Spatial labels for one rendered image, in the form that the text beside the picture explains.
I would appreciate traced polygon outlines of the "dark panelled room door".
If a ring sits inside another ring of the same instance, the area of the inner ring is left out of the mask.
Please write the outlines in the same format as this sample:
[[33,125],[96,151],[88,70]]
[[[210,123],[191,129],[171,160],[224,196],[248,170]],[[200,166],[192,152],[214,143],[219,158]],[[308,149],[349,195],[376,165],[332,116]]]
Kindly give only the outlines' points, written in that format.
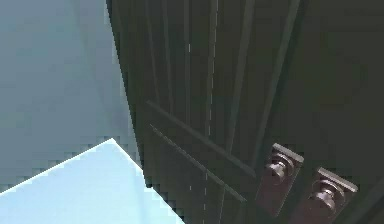
[[[145,185],[184,224],[289,224],[319,167],[384,224],[384,0],[106,0]],[[271,147],[304,162],[277,217]]]

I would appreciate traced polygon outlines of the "dark round door knob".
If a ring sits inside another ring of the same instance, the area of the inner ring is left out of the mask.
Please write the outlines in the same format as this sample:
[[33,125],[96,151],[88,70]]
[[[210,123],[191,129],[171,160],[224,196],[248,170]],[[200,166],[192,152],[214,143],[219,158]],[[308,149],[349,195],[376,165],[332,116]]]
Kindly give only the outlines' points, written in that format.
[[304,158],[278,143],[271,147],[256,194],[256,204],[277,217],[298,175]]
[[332,224],[358,190],[352,182],[319,167],[289,224]]

